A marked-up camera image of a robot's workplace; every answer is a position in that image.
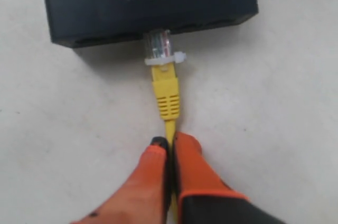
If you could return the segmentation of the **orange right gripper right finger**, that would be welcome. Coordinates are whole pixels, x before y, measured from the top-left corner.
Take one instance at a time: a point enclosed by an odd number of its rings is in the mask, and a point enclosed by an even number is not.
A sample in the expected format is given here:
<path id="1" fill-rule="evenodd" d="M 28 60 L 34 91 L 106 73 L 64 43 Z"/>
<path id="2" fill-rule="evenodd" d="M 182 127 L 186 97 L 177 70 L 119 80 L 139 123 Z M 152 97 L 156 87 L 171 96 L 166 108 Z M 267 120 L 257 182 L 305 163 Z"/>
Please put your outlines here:
<path id="1" fill-rule="evenodd" d="M 176 133 L 173 157 L 179 223 L 282 223 L 230 188 L 193 136 Z"/>

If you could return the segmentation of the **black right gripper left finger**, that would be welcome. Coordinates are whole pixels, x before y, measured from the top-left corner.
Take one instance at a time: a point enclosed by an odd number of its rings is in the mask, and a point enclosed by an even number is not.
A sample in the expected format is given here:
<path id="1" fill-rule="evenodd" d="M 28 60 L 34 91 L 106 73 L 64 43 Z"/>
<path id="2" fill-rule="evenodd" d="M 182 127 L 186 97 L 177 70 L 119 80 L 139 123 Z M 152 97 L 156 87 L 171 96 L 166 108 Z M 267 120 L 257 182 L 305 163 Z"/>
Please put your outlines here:
<path id="1" fill-rule="evenodd" d="M 154 137 L 124 184 L 76 223 L 166 223 L 170 175 L 168 141 Z"/>

